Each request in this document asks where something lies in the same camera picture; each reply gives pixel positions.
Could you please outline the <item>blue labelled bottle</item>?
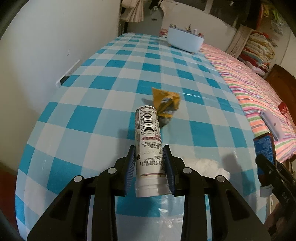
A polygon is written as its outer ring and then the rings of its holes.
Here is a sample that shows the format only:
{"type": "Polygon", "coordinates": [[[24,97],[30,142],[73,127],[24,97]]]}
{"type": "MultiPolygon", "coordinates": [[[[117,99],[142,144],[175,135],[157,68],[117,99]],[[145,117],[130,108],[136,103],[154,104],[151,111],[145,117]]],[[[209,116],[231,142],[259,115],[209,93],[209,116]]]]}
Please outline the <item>blue labelled bottle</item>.
{"type": "Polygon", "coordinates": [[[260,197],[266,198],[273,193],[273,185],[269,178],[268,168],[275,165],[275,147],[271,132],[264,133],[253,139],[255,147],[255,164],[260,182],[260,197]]]}

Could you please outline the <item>white labelled plastic bottle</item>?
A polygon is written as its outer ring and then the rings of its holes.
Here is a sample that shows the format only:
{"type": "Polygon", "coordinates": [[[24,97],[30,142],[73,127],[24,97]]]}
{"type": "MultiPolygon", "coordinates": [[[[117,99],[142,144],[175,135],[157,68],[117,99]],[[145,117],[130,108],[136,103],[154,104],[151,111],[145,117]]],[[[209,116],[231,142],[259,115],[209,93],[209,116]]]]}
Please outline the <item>white labelled plastic bottle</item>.
{"type": "Polygon", "coordinates": [[[158,115],[149,105],[135,112],[135,157],[136,197],[169,194],[158,115]]]}

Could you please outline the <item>white plastic trash basin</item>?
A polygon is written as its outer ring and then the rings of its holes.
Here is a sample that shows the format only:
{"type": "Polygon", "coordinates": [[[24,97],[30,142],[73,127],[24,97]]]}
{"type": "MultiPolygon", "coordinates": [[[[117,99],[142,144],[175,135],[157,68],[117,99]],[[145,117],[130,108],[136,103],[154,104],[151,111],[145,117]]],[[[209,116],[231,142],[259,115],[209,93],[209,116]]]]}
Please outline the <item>white plastic trash basin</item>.
{"type": "Polygon", "coordinates": [[[169,45],[192,54],[197,53],[204,42],[201,36],[172,27],[168,28],[166,40],[169,45]]]}

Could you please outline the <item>white box on bed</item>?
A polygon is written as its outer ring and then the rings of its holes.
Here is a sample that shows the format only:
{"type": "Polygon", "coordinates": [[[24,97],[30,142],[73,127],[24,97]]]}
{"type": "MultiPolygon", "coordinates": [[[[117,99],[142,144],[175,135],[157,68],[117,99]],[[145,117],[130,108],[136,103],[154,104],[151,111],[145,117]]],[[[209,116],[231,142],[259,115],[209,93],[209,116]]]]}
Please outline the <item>white box on bed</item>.
{"type": "Polygon", "coordinates": [[[263,110],[260,112],[260,117],[267,125],[276,141],[281,141],[285,138],[285,134],[281,128],[280,121],[270,110],[263,110]]]}

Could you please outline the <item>red item on bed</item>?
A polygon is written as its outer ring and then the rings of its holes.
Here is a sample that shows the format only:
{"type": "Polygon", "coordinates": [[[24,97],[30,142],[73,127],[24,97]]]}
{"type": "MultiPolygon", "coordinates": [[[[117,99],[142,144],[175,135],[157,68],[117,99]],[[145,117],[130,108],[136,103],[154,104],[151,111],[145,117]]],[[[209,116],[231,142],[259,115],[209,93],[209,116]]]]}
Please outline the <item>red item on bed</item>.
{"type": "Polygon", "coordinates": [[[278,106],[279,111],[281,114],[285,117],[285,120],[287,122],[287,125],[290,124],[290,112],[288,110],[287,105],[282,101],[278,106]]]}

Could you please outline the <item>pink striped bed sheet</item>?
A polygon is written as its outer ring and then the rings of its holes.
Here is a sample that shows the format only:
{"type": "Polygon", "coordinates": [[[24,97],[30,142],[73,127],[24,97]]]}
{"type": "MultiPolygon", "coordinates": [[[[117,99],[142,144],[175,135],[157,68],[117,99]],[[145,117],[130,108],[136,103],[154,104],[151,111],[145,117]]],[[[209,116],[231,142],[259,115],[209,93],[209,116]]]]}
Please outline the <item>pink striped bed sheet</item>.
{"type": "Polygon", "coordinates": [[[283,163],[295,155],[295,124],[290,113],[282,115],[280,97],[271,85],[242,62],[208,44],[201,52],[219,72],[239,102],[255,137],[269,131],[260,112],[270,110],[280,122],[285,137],[275,141],[276,159],[283,163]]]}

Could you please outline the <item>brown wooden headboard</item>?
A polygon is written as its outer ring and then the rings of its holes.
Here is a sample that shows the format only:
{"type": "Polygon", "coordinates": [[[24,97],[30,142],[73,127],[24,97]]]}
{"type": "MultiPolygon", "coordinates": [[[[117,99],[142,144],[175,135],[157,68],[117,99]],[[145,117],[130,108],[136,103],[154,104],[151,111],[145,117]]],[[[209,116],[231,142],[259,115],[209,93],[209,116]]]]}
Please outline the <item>brown wooden headboard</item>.
{"type": "Polygon", "coordinates": [[[295,112],[295,77],[280,65],[274,64],[266,81],[287,105],[288,110],[295,112]]]}

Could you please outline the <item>blue checkered tablecloth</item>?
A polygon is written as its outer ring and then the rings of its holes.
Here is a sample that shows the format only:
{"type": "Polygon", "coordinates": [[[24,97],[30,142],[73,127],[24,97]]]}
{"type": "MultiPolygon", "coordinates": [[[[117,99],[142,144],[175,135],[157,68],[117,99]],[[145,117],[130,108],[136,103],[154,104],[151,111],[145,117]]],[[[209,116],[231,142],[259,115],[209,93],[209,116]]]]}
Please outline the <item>blue checkered tablecloth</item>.
{"type": "Polygon", "coordinates": [[[57,89],[25,146],[16,180],[16,221],[26,238],[76,175],[97,176],[134,144],[135,111],[152,89],[180,95],[161,130],[174,156],[217,161],[261,221],[253,133],[230,88],[203,52],[170,48],[164,39],[124,34],[87,59],[57,89]]]}

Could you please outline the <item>stack of folded quilts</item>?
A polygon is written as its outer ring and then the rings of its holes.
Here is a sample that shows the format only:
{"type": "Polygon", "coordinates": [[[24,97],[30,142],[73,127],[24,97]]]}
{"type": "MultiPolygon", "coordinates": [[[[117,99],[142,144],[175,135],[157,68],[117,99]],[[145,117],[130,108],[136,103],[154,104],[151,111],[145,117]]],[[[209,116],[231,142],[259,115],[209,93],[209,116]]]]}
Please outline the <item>stack of folded quilts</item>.
{"type": "Polygon", "coordinates": [[[277,44],[269,35],[252,31],[237,59],[264,77],[269,72],[270,63],[275,57],[276,47],[277,44]]]}

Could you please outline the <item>yellow foil snack wrapper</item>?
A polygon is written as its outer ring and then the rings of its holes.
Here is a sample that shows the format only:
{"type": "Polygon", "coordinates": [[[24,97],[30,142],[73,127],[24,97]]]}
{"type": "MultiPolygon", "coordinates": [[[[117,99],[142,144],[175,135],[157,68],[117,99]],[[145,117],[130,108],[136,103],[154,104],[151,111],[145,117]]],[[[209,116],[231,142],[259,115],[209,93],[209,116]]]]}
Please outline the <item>yellow foil snack wrapper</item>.
{"type": "Polygon", "coordinates": [[[172,118],[175,111],[179,109],[180,95],[176,92],[152,88],[153,105],[158,116],[172,118]]]}

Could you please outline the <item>black plug adapter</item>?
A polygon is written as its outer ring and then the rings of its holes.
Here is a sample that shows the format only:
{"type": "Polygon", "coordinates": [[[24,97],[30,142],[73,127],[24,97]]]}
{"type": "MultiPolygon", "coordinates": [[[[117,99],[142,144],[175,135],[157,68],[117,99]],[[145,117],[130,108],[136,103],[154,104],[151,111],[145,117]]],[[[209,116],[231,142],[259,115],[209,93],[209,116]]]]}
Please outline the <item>black plug adapter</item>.
{"type": "Polygon", "coordinates": [[[64,82],[69,78],[69,76],[63,76],[60,80],[60,84],[63,85],[64,82]]]}

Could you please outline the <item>hanging beige clothes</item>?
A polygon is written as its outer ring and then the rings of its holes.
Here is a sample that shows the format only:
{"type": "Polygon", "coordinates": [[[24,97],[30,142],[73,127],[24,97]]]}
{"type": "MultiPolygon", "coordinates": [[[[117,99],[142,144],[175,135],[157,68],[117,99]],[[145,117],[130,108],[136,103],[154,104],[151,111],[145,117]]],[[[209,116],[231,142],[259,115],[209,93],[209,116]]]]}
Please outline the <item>hanging beige clothes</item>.
{"type": "Polygon", "coordinates": [[[121,7],[125,8],[121,14],[121,19],[128,23],[140,23],[144,20],[143,0],[123,0],[121,7]]]}

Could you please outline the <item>white wall power socket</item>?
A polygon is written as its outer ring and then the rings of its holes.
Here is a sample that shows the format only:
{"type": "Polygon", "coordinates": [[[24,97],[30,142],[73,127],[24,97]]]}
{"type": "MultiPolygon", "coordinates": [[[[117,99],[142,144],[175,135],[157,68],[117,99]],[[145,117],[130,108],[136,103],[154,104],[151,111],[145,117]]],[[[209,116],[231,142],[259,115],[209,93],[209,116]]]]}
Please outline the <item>white wall power socket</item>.
{"type": "Polygon", "coordinates": [[[74,73],[74,71],[81,65],[81,59],[77,60],[73,66],[67,70],[67,72],[55,83],[56,87],[59,88],[65,82],[65,80],[74,73]]]}

